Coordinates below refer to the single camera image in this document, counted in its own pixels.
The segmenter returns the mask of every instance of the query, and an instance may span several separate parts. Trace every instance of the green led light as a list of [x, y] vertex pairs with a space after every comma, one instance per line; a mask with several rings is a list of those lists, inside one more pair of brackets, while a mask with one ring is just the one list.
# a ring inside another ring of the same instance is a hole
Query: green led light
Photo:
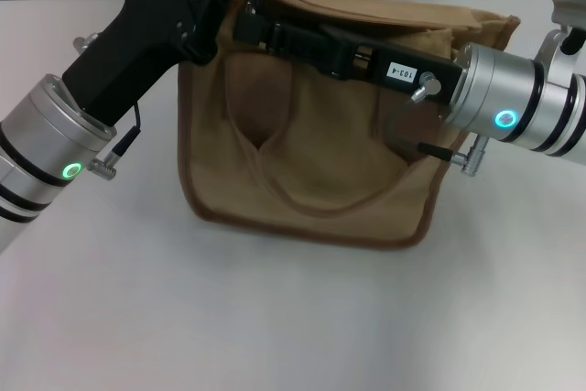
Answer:
[[63, 177], [65, 179], [71, 179], [80, 174], [80, 171], [83, 167], [81, 164], [70, 164], [63, 169]]

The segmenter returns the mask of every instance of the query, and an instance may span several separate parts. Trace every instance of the black stripe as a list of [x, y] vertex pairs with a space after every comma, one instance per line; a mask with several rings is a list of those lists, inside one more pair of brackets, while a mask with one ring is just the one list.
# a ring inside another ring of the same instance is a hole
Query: black stripe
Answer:
[[14, 214], [13, 212], [4, 209], [0, 206], [0, 217], [4, 217], [10, 222], [14, 223], [31, 223], [37, 217], [25, 217], [24, 215]]
[[576, 128], [574, 129], [574, 133], [571, 134], [570, 139], [568, 139], [568, 142], [566, 142], [564, 147], [562, 147], [559, 151], [557, 151], [556, 153], [552, 153], [550, 156], [551, 157], [564, 156], [566, 153], [571, 151], [576, 146], [576, 144], [578, 144], [580, 142], [580, 139], [582, 138], [582, 135], [584, 134], [585, 131], [586, 131], [586, 105], [584, 105], [584, 107], [582, 108], [582, 114], [580, 115], [580, 121], [578, 121], [578, 125], [576, 125]]
[[16, 205], [18, 208], [34, 212], [43, 211], [50, 205], [50, 203], [35, 203], [33, 201], [28, 201], [27, 199], [20, 197], [18, 194], [15, 194], [2, 184], [0, 184], [0, 197], [6, 201], [9, 201], [13, 205]]
[[52, 185], [53, 187], [61, 188], [67, 187], [70, 184], [70, 180], [58, 179], [54, 176], [51, 176], [46, 171], [43, 171], [35, 164], [30, 162], [26, 157], [22, 156], [6, 138], [2, 124], [0, 124], [0, 147], [7, 153], [8, 156], [10, 156], [12, 160], [18, 164], [19, 167], [40, 181], [45, 182], [48, 185]]
[[516, 125], [509, 136], [503, 139], [502, 142], [515, 142], [523, 134], [523, 132], [525, 132], [525, 129], [535, 115], [535, 111], [537, 110], [537, 106], [541, 100], [541, 93], [543, 92], [545, 73], [541, 63], [534, 61], [533, 67], [535, 68], [535, 80], [533, 81], [533, 92], [531, 93], [531, 98], [529, 98], [527, 107], [523, 112], [523, 116], [521, 116], [521, 121], [519, 121], [519, 124]]
[[576, 95], [578, 94], [578, 82], [576, 81], [576, 77], [572, 75], [571, 77], [571, 84], [570, 88], [568, 89], [568, 95], [566, 96], [566, 103], [564, 104], [564, 108], [561, 111], [561, 116], [559, 117], [559, 121], [556, 124], [556, 127], [549, 135], [546, 142], [541, 144], [539, 147], [534, 148], [533, 151], [537, 151], [538, 153], [543, 153], [546, 150], [549, 150], [551, 146], [553, 146], [559, 139], [562, 133], [564, 133], [564, 128], [568, 125], [568, 122], [571, 118], [571, 112], [574, 110], [574, 105], [576, 103]]

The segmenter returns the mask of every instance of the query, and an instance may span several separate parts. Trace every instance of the tan canvas bag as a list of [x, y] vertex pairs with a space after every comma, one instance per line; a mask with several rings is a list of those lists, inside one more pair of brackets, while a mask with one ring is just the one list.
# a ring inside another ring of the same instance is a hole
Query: tan canvas bag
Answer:
[[[518, 26], [469, 8], [389, 0], [266, 0], [271, 12], [331, 23], [453, 58], [465, 42], [505, 49]], [[394, 249], [429, 228], [448, 166], [385, 144], [385, 121], [408, 97], [336, 81], [309, 65], [233, 40], [234, 0], [207, 66], [179, 70], [179, 174], [202, 218], [335, 244]], [[465, 134], [423, 103], [396, 127], [458, 148]]]

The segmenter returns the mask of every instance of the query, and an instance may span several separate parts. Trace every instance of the white table surface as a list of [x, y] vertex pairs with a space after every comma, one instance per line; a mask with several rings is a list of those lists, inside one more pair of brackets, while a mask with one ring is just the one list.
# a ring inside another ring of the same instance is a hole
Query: white table surface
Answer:
[[[520, 16], [519, 55], [553, 28], [548, 0], [433, 1]], [[0, 3], [0, 117], [120, 6]], [[173, 70], [118, 177], [84, 172], [0, 255], [0, 390], [586, 389], [586, 168], [494, 142], [403, 252], [250, 234], [185, 202], [176, 93]]]

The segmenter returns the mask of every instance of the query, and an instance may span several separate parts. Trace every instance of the label sticker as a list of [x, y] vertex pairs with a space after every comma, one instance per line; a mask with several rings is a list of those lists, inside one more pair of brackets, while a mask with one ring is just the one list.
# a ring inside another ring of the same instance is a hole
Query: label sticker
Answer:
[[404, 64], [391, 63], [391, 66], [388, 68], [388, 73], [386, 74], [386, 76], [401, 81], [413, 82], [417, 74], [417, 69], [409, 68]]

